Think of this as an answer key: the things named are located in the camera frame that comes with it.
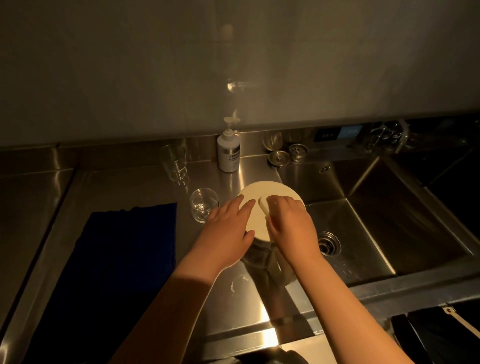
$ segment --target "empty glass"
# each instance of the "empty glass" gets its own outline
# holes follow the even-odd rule
[[[181,183],[188,179],[185,148],[175,144],[168,144],[160,149],[160,160],[168,178],[172,181]]]
[[[190,196],[190,206],[193,218],[205,224],[214,207],[218,207],[218,196],[210,188],[199,188]]]

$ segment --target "soap dispenser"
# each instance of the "soap dispenser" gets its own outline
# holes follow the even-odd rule
[[[240,137],[235,135],[232,125],[240,121],[239,118],[225,117],[226,130],[217,138],[218,167],[227,173],[236,171],[240,165]]]

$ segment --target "faucet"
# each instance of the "faucet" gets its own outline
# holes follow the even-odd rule
[[[371,154],[376,147],[382,147],[390,153],[398,153],[408,140],[410,128],[405,120],[387,121],[370,130],[368,142],[364,147]]]

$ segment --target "stainless steel countertop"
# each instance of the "stainless steel countertop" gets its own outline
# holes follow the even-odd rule
[[[324,151],[325,160],[334,154]],[[386,159],[402,181],[447,221],[455,236],[467,241],[472,256],[438,269],[361,284],[351,290],[376,318],[385,318],[444,302],[474,297],[480,287],[480,247],[458,221],[395,164]],[[235,197],[246,185],[271,180],[281,182],[267,155],[242,157],[240,168],[223,173],[215,161],[190,162],[188,186],[170,181],[160,166],[116,170],[79,170],[8,326],[0,347],[3,363],[19,363],[42,316],[61,270],[88,217],[94,211],[131,209],[177,202],[177,261],[193,245],[202,224],[191,216],[191,192],[209,187],[220,203]],[[186,362],[213,360],[288,343],[322,333],[313,308],[295,281],[286,287],[274,284],[266,271],[238,262],[215,282],[187,350]]]
[[[71,175],[59,170],[0,177],[0,328]]]

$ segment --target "person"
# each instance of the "person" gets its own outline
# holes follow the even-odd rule
[[[190,335],[215,279],[240,260],[253,242],[245,233],[255,200],[239,209],[240,195],[215,208],[193,248],[180,261],[142,318],[110,360],[181,363]],[[412,364],[323,258],[303,203],[267,198],[269,233],[293,268],[339,364]]]

